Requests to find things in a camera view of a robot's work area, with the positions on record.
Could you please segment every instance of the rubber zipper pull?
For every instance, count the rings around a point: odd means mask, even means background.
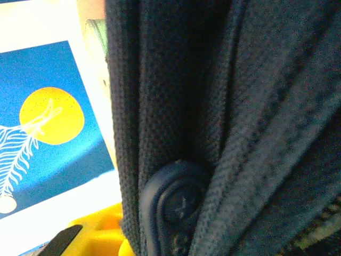
[[[177,161],[148,181],[140,199],[148,256],[188,255],[209,180],[200,165]]]

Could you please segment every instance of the blue background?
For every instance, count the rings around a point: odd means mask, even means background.
[[[27,0],[0,0],[0,4],[11,3],[11,2],[21,2],[21,1],[27,1]]]
[[[69,142],[43,142],[33,149],[28,174],[14,184],[17,209],[10,214],[86,183],[113,169],[68,42],[0,53],[0,125],[20,125],[26,98],[43,87],[58,87],[80,104],[85,124]],[[1,214],[0,219],[8,214]]]

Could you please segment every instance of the blue illustration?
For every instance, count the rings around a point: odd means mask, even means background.
[[[113,164],[68,42],[0,54],[0,218]]]
[[[12,3],[12,2],[22,2],[22,1],[28,1],[28,0],[0,0],[0,4]]]

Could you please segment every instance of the yellow plastic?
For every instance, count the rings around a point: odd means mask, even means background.
[[[134,256],[119,225],[122,218],[119,203],[71,222],[69,227],[83,228],[62,256]]]

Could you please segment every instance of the yellow circle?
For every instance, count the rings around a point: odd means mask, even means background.
[[[77,100],[55,87],[41,88],[27,97],[19,119],[27,133],[51,145],[72,140],[84,126],[84,114]]]
[[[17,208],[17,202],[11,196],[0,196],[0,213],[10,213]]]

